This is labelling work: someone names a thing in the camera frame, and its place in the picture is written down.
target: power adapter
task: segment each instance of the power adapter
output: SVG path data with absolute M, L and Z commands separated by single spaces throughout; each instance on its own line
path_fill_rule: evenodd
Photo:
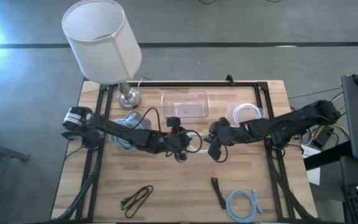
M 328 139 L 333 135 L 334 128 L 330 126 L 324 126 L 321 131 L 316 133 L 316 138 L 312 143 L 317 147 L 323 147 L 328 142 Z

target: white lampshade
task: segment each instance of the white lampshade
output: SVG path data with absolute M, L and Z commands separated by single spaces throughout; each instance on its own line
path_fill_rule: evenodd
M 142 52 L 118 3 L 80 1 L 67 10 L 62 27 L 87 79 L 115 84 L 133 78 Z

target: clear plastic container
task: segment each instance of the clear plastic container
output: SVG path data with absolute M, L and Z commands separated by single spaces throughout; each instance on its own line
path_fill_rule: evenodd
M 209 99 L 205 91 L 168 91 L 161 103 L 165 118 L 178 117 L 182 123 L 199 123 L 209 115 Z

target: wooden tabletop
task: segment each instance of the wooden tabletop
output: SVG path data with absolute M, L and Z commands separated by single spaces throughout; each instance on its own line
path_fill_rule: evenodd
M 290 111 L 283 81 L 267 81 L 275 116 Z M 85 82 L 81 92 L 79 106 L 95 109 L 99 85 Z M 254 89 L 243 86 L 228 87 L 141 87 L 142 104 L 137 108 L 145 113 L 150 107 L 156 107 L 162 117 L 162 131 L 168 131 L 163 117 L 161 97 L 167 91 L 205 91 L 209 96 L 210 112 L 202 123 L 182 124 L 186 129 L 199 133 L 208 133 L 209 125 L 225 116 L 228 103 L 252 103 L 256 105 Z M 116 100 L 117 90 L 110 110 L 109 119 L 123 118 L 128 111 L 122 110 Z M 147 115 L 152 129 L 157 129 L 154 112 Z M 192 140 L 197 146 L 198 140 Z M 67 153 L 79 148 L 80 141 L 69 143 Z M 62 177 L 57 192 L 52 218 L 63 213 L 80 188 L 86 151 L 70 156 L 64 163 Z M 307 211 L 316 217 L 305 165 L 299 148 L 286 148 L 284 157 L 291 191 Z M 226 210 L 219 206 L 216 194 L 211 186 L 211 177 L 219 179 L 219 186 L 226 198 L 233 190 L 258 191 L 258 204 L 264 211 L 258 213 L 255 221 L 276 221 L 272 186 L 265 149 L 262 142 L 238 144 L 229 147 L 229 157 L 220 164 L 207 154 L 190 154 L 185 163 L 178 163 L 173 157 L 164 154 L 154 155 L 146 152 L 123 151 L 109 138 L 106 140 L 102 162 L 98 197 L 94 212 L 94 222 L 233 222 Z M 127 219 L 121 211 L 120 201 L 131 196 L 141 187 L 153 185 L 154 191 L 136 215 Z M 281 192 L 282 205 L 285 200 Z M 243 197 L 232 203 L 235 213 L 246 215 L 249 201 Z

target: concrete floor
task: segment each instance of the concrete floor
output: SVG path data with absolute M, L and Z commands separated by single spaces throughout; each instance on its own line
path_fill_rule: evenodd
M 60 21 L 76 0 L 0 0 L 0 44 L 67 43 Z M 358 41 L 358 1 L 119 1 L 139 42 Z M 136 78 L 284 80 L 295 108 L 331 99 L 340 77 L 358 73 L 358 47 L 142 49 Z M 0 145 L 32 154 L 14 161 L 0 192 L 0 223 L 48 220 L 67 141 L 62 119 L 82 76 L 70 49 L 0 49 Z M 340 123 L 346 125 L 343 117 Z M 319 216 L 340 218 L 316 197 Z

